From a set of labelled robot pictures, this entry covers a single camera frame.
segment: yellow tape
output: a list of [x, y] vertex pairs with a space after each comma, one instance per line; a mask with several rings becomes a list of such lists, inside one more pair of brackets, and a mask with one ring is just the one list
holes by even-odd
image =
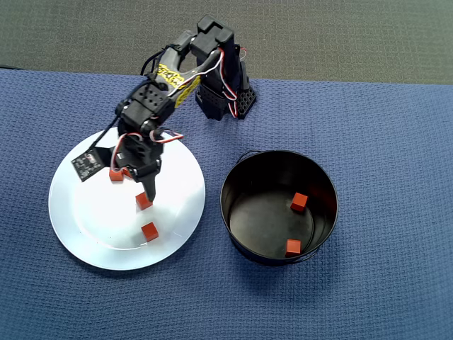
[[195, 87], [197, 87], [199, 83], [200, 83], [200, 76], [197, 76], [197, 77], [195, 77], [195, 80], [192, 82], [192, 84], [189, 85], [189, 87], [186, 88], [186, 89], [179, 95], [178, 99], [176, 99], [175, 108], [177, 108], [182, 102], [184, 102], [184, 100], [188, 97], [188, 95], [190, 94], [190, 92], [192, 92], [193, 90], [195, 90]]
[[179, 87], [185, 80], [178, 72], [172, 71], [164, 64], [159, 64], [157, 75], [164, 78], [172, 87]]

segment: gray carpet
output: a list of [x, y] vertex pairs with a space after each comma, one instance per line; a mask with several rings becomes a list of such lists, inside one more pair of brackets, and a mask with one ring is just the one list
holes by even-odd
[[0, 64], [137, 74], [205, 13], [253, 78], [453, 84], [452, 0], [0, 0]]

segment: pot handle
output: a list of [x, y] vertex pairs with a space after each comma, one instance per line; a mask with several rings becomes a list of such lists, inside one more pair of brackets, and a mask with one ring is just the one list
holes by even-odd
[[301, 257], [297, 261], [290, 262], [289, 264], [299, 264], [299, 263], [304, 262], [304, 261], [306, 261], [308, 259], [311, 259], [313, 256], [315, 256], [318, 253], [318, 250], [319, 250], [319, 248], [317, 248], [317, 249], [313, 250], [311, 253], [308, 253], [307, 255]]
[[238, 164], [244, 157], [246, 157], [248, 154], [251, 154], [252, 152], [261, 152], [260, 150], [250, 150], [242, 154], [242, 156], [239, 157], [238, 161], [236, 164]]

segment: blue tablecloth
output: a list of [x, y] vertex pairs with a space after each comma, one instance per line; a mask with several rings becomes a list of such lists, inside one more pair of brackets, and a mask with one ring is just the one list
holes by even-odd
[[[191, 96], [168, 121], [200, 163], [206, 205], [173, 256], [110, 272], [55, 236], [59, 163], [102, 130], [138, 76], [0, 71], [1, 339], [451, 339], [453, 86], [254, 80], [244, 121]], [[222, 181], [250, 149], [318, 162], [340, 203], [307, 262], [268, 268], [229, 241]]]

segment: orange block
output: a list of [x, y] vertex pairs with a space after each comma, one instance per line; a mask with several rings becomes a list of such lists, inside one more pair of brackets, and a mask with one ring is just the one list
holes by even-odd
[[286, 254], [285, 257], [293, 257], [300, 255], [302, 249], [302, 242], [300, 239], [288, 239], [286, 241]]
[[301, 193], [296, 193], [292, 199], [291, 209], [296, 211], [304, 211], [308, 196], [302, 195]]
[[144, 210], [153, 205], [152, 202], [148, 201], [146, 193], [141, 193], [140, 195], [135, 196], [135, 200], [137, 201], [140, 210]]
[[132, 178], [132, 175], [130, 174], [129, 170], [127, 168], [124, 168], [122, 170], [122, 174], [129, 177], [130, 179]]
[[143, 235], [147, 239], [147, 242], [152, 241], [153, 239], [156, 239], [157, 237], [159, 237], [159, 233], [158, 233], [156, 227], [154, 226], [153, 222], [148, 223], [147, 225], [144, 225], [142, 227], [142, 231], [143, 231]]
[[115, 172], [112, 169], [110, 169], [108, 176], [110, 177], [110, 180], [112, 182], [122, 182], [122, 180], [124, 179], [122, 171]]

